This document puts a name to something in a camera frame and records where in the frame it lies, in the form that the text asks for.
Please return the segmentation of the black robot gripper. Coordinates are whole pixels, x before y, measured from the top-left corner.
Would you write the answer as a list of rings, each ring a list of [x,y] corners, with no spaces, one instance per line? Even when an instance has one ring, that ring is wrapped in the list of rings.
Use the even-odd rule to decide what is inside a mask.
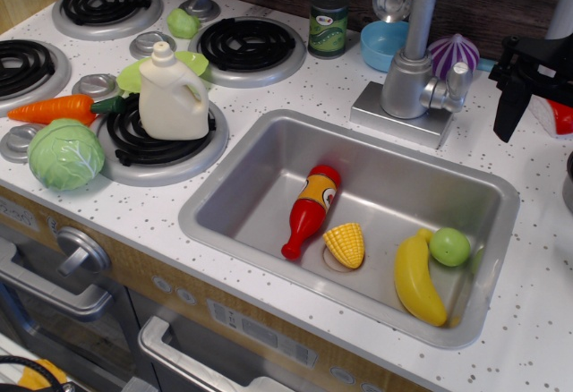
[[[572,37],[541,39],[508,36],[490,79],[501,90],[493,131],[509,142],[531,97],[572,105]]]

